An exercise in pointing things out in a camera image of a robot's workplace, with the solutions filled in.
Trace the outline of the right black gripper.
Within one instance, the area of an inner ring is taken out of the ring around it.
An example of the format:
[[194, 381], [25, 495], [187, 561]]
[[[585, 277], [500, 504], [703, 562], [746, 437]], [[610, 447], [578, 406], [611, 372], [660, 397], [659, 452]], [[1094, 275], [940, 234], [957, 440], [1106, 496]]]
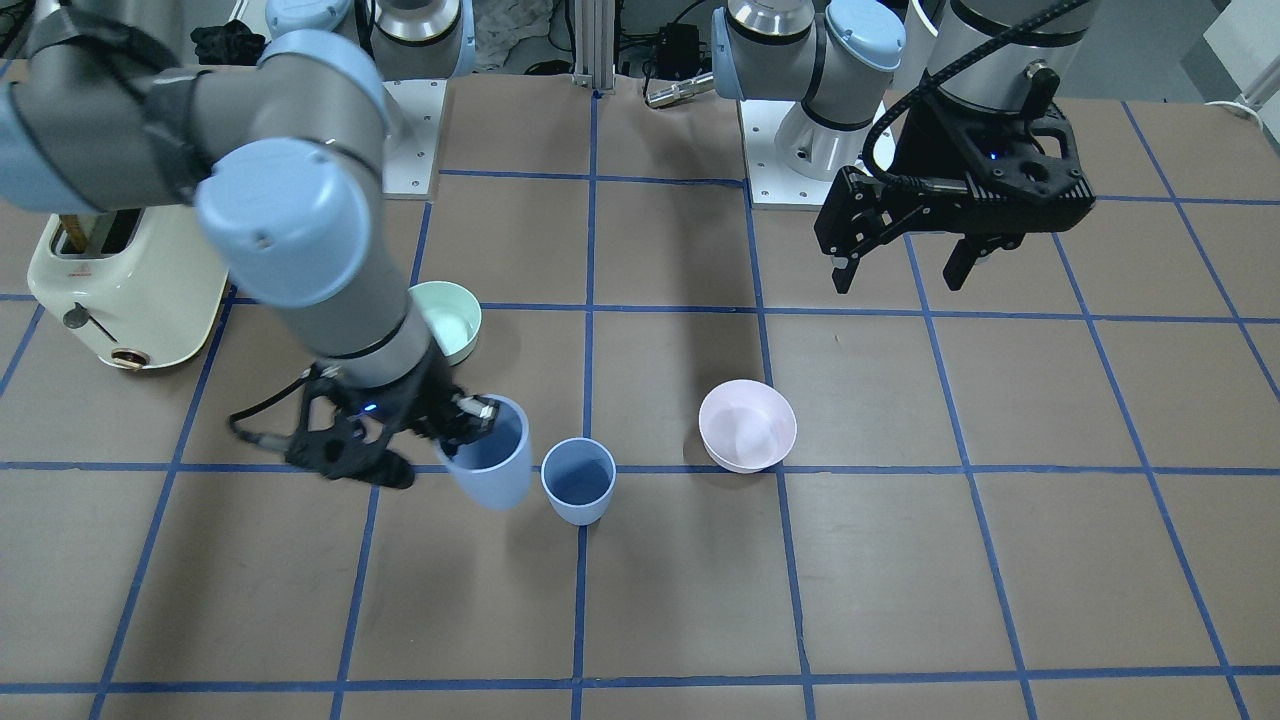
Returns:
[[453, 379], [438, 345], [411, 352], [387, 345], [360, 357], [330, 360], [333, 429], [344, 446], [385, 446], [403, 430], [444, 446], [466, 445], [492, 433], [499, 401], [470, 396]]

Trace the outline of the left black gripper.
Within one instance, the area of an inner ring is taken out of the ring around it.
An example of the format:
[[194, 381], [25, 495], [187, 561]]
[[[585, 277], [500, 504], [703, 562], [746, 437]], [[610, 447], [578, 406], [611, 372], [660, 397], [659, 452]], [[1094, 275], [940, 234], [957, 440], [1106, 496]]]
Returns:
[[[961, 208], [961, 182], [910, 178], [884, 183], [856, 167], [836, 172], [814, 223], [818, 249], [832, 258], [832, 283], [850, 292], [859, 261], [872, 250], [916, 231], [945, 231]], [[960, 291], [980, 258], [991, 251], [992, 234], [963, 236], [943, 266], [943, 281]]]

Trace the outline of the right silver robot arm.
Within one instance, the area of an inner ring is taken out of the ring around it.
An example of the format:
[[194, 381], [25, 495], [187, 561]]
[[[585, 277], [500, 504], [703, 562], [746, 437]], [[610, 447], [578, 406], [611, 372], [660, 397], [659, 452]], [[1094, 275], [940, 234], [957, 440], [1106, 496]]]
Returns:
[[28, 211], [193, 208], [232, 281], [392, 432], [466, 445], [497, 404], [461, 389], [383, 238], [390, 113], [372, 59], [320, 29], [248, 70], [180, 64], [180, 10], [55, 1], [3, 88], [3, 197]]

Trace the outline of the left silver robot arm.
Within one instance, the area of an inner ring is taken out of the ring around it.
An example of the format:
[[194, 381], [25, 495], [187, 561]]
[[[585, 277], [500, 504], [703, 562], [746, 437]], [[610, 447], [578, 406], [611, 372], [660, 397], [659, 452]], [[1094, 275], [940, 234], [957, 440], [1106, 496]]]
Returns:
[[954, 233], [943, 279], [1037, 233], [1069, 231], [1096, 202], [1055, 97], [1093, 1], [945, 1], [918, 83], [883, 108], [908, 32], [878, 1], [728, 1], [712, 69], [645, 97], [653, 109], [714, 90], [788, 102], [774, 142], [796, 173], [828, 181], [815, 219], [847, 293], [865, 255], [914, 232]]

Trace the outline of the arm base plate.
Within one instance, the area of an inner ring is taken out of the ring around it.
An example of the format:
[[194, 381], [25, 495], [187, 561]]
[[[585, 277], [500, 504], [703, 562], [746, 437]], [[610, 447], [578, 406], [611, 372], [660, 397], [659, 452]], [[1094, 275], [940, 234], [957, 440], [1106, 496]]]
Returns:
[[384, 85], [390, 135], [383, 188], [388, 199], [428, 201], [434, 190], [445, 79], [396, 79]]
[[869, 126], [854, 131], [828, 128], [800, 102], [739, 102], [742, 150], [751, 200], [758, 208], [817, 211], [837, 170], [865, 169]]

